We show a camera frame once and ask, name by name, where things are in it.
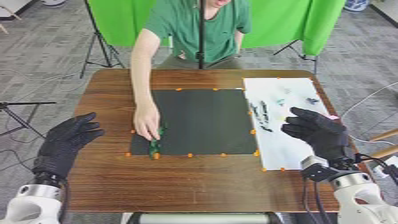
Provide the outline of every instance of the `wall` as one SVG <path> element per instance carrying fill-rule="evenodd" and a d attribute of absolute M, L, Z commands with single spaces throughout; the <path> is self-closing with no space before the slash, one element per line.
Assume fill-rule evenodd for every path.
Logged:
<path fill-rule="evenodd" d="M 21 7 L 28 4 L 32 0 L 0 0 L 0 5 L 3 5 L 12 12 L 16 12 Z M 9 12 L 0 8 L 0 17 L 9 17 Z"/>
<path fill-rule="evenodd" d="M 398 22 L 398 0 L 385 0 L 383 2 L 373 2 L 373 5 L 387 14 L 391 19 Z"/>

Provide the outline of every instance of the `black mat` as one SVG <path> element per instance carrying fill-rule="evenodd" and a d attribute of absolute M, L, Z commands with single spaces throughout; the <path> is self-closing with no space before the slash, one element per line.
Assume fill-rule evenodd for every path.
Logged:
<path fill-rule="evenodd" d="M 161 137 L 163 155 L 250 154 L 255 139 L 241 90 L 160 90 L 154 102 L 167 126 Z M 135 134 L 131 154 L 147 154 L 149 142 Z"/>

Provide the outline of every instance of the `white paper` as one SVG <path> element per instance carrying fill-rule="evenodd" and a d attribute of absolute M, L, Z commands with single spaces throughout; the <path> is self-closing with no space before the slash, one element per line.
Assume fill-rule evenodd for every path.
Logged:
<path fill-rule="evenodd" d="M 307 143 L 280 131 L 280 127 L 286 124 L 286 117 L 295 116 L 289 112 L 291 107 L 312 110 L 328 116 L 312 81 L 307 78 L 245 78 L 243 82 L 248 104 L 257 107 L 263 116 L 263 101 L 268 111 L 268 124 L 263 122 L 263 126 L 268 126 L 271 132 L 263 130 L 254 113 L 250 116 L 263 167 L 266 170 L 280 168 L 300 170 L 300 162 L 312 155 L 312 149 Z M 318 100 L 314 104 L 309 103 L 309 98 Z"/>

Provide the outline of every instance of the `floor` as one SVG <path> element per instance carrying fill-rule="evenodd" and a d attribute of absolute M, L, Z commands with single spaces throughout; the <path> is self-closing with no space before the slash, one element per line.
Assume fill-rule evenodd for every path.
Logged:
<path fill-rule="evenodd" d="M 87 12 L 80 0 L 69 0 L 62 8 L 49 9 L 37 2 L 21 14 L 23 21 L 1 22 L 9 35 L 0 33 L 0 101 L 55 101 L 56 105 L 42 106 L 32 125 L 42 133 L 65 120 L 90 80 L 99 69 L 88 66 L 83 80 L 78 79 L 81 61 L 87 53 L 92 34 Z M 303 69 L 312 64 L 296 58 L 286 50 L 273 56 L 280 46 L 245 49 L 241 58 L 247 69 Z M 128 48 L 117 48 L 128 65 Z M 92 59 L 101 61 L 96 47 Z M 160 64 L 168 55 L 161 48 L 152 64 Z M 398 29 L 371 9 L 362 13 L 343 12 L 328 44 L 319 55 L 318 79 L 339 115 L 360 99 L 398 81 Z M 30 107 L 14 106 L 12 110 L 26 116 Z M 369 98 L 344 116 L 350 134 L 367 139 L 376 133 L 396 128 L 398 93 L 391 86 Z M 5 113 L 0 113 L 0 132 L 16 127 Z M 14 149 L 21 160 L 33 157 L 40 139 L 30 132 L 19 131 L 0 138 L 0 151 Z M 385 144 L 355 142 L 359 151 L 371 153 L 387 147 Z M 0 153 L 0 217 L 5 214 L 7 201 L 19 186 L 30 181 L 32 174 L 16 163 L 12 153 Z M 398 191 L 389 178 L 378 179 L 385 200 L 398 205 Z M 71 214 L 71 223 L 117 223 L 120 215 Z"/>

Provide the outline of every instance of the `black glove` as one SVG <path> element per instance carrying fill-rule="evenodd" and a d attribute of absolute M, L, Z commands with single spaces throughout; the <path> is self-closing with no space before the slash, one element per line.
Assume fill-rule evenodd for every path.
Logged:
<path fill-rule="evenodd" d="M 296 117 L 287 117 L 282 132 L 312 147 L 314 155 L 328 160 L 328 163 L 346 158 L 348 134 L 344 126 L 316 112 L 291 108 Z"/>
<path fill-rule="evenodd" d="M 64 121 L 49 130 L 33 161 L 33 174 L 48 172 L 65 179 L 78 151 L 85 144 L 104 134 L 99 123 L 90 122 L 96 113 Z"/>

